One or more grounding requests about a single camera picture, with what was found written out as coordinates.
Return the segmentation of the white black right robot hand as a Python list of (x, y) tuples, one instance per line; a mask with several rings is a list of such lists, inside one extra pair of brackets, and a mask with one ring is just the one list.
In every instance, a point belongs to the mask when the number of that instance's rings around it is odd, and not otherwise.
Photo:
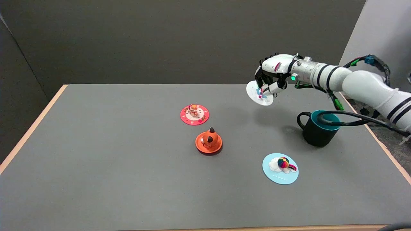
[(263, 96), (276, 97), (278, 93), (287, 88), (287, 78), (291, 76), (291, 68), (299, 57), (299, 54), (275, 53), (259, 61), (254, 76), (260, 98)]

